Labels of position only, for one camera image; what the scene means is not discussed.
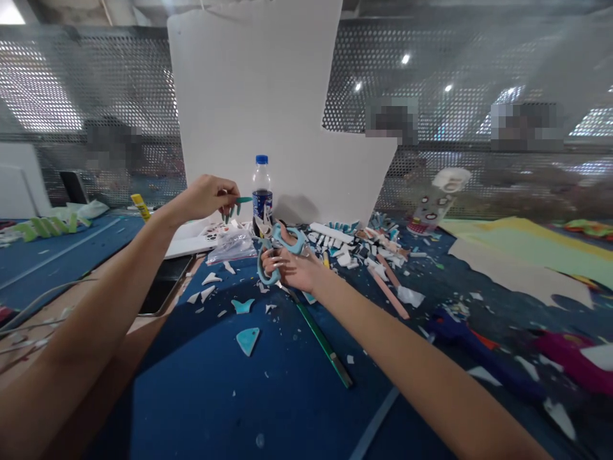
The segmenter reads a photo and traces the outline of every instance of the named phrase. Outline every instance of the metal mesh wall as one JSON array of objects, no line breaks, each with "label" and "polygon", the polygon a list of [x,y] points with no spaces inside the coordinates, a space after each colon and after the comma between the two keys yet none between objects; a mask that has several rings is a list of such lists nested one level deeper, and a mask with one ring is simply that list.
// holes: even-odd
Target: metal mesh wall
[{"label": "metal mesh wall", "polygon": [[[613,217],[613,17],[589,6],[413,8],[341,23],[323,125],[363,132],[372,98],[419,101],[419,143],[398,147],[377,208],[414,209],[454,166],[473,178],[451,217]],[[494,103],[555,103],[564,149],[493,149]]]},{"label": "metal mesh wall", "polygon": [[[373,97],[419,101],[419,143],[399,146],[377,207],[410,211],[438,170],[460,166],[473,178],[450,215],[611,217],[611,12],[412,12],[338,28],[326,128],[362,132]],[[80,170],[88,192],[111,206],[130,204],[132,192],[162,204],[185,187],[165,29],[0,27],[0,99],[0,141],[36,146],[56,204],[66,199],[61,169]],[[562,107],[563,150],[491,148],[491,105],[526,102]],[[92,147],[91,127],[114,130]],[[138,145],[113,154],[126,129]]]},{"label": "metal mesh wall", "polygon": [[0,140],[35,145],[54,204],[63,169],[111,206],[185,188],[166,29],[0,27],[0,98]]}]

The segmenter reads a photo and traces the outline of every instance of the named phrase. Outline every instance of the purple object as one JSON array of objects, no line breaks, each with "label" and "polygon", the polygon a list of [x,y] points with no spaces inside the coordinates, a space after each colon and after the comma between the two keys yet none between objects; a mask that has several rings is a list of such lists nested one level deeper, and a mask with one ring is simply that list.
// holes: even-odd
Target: purple object
[{"label": "purple object", "polygon": [[582,348],[594,346],[591,340],[577,334],[545,332],[534,345],[564,366],[564,372],[587,391],[613,396],[613,372],[603,371],[581,353]]},{"label": "purple object", "polygon": [[545,389],[525,372],[505,363],[475,337],[464,321],[456,320],[443,309],[436,309],[426,323],[426,330],[436,334],[436,340],[460,346],[477,364],[483,366],[502,385],[530,403],[542,403]]}]

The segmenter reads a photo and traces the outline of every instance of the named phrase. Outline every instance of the soda bottle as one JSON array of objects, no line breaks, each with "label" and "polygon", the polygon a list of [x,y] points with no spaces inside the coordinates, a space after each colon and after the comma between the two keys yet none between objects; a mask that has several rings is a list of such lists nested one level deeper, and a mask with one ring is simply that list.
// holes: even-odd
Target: soda bottle
[{"label": "soda bottle", "polygon": [[268,174],[268,156],[256,155],[255,156],[255,172],[254,172],[254,186],[253,186],[253,198],[254,198],[254,235],[262,237],[260,229],[255,221],[255,216],[265,220],[265,214],[268,214],[270,221],[272,221],[273,212],[273,193],[270,187],[270,175]]}]

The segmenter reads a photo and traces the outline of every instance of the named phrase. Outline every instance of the blue table surface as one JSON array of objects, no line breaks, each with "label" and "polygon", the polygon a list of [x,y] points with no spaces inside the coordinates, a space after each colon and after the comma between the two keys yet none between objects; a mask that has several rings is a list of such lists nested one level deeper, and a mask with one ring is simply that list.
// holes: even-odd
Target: blue table surface
[{"label": "blue table surface", "polygon": [[[49,289],[81,278],[129,243],[141,229],[143,221],[136,216],[103,215],[94,219],[89,228],[79,226],[77,233],[53,238],[37,238],[29,243],[16,241],[8,248],[0,249],[0,286],[2,286],[24,271],[83,241],[116,219],[119,219],[119,222],[100,234],[65,255],[44,264],[30,275],[0,289],[0,304],[13,310],[22,310]],[[42,298],[38,303],[39,307],[33,313],[60,293],[61,291],[56,291]]]},{"label": "blue table surface", "polygon": [[[565,310],[547,307],[522,293],[510,292],[468,265],[448,256],[455,239],[441,232],[430,246],[423,238],[403,234],[404,247],[418,245],[444,269],[429,259],[412,259],[396,273],[400,282],[426,298],[418,309],[409,308],[405,324],[417,330],[436,307],[450,301],[470,308],[469,322],[480,334],[511,352],[498,353],[510,365],[513,355],[534,360],[535,354],[518,345],[513,330],[547,327],[555,332],[613,340],[613,309],[610,301],[595,296],[595,310],[568,298],[557,298]],[[277,287],[262,294],[256,286],[254,259],[235,261],[231,275],[223,266],[202,265],[178,306],[144,358],[132,384],[126,389],[91,444],[87,458],[348,458],[366,426],[391,389],[391,383],[359,344],[318,303],[309,307],[315,320],[343,360],[354,386],[345,389],[308,325],[289,297]],[[404,270],[410,276],[404,276]],[[202,304],[186,302],[204,289],[204,278],[215,272],[222,278]],[[381,290],[363,267],[339,268],[341,276],[375,304],[397,316]],[[481,293],[484,301],[473,300]],[[255,299],[251,313],[236,315],[232,299]],[[266,304],[277,308],[265,314]],[[218,318],[218,314],[227,313]],[[236,342],[240,331],[258,327],[260,337],[250,358]],[[455,348],[440,347],[463,368],[475,363]],[[347,356],[355,364],[347,363]],[[563,374],[536,364],[539,373],[553,381],[547,389],[559,401],[580,408],[582,393]],[[422,369],[412,369],[419,374]],[[514,398],[504,388],[483,385],[522,423],[556,459],[585,456],[585,443],[568,441],[542,410]],[[579,437],[588,431],[575,424]],[[255,439],[263,435],[264,446]],[[603,457],[611,455],[610,444],[597,437],[589,449]],[[410,404],[400,396],[390,410],[367,458],[448,458],[453,454]]]}]

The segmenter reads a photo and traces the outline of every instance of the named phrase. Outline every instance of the smartphone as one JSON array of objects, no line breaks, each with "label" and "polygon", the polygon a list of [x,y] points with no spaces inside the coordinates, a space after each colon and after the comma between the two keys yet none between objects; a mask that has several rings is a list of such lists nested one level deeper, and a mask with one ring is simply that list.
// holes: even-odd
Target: smartphone
[{"label": "smartphone", "polygon": [[159,316],[174,298],[194,256],[176,257],[162,262],[147,292],[139,316]]}]

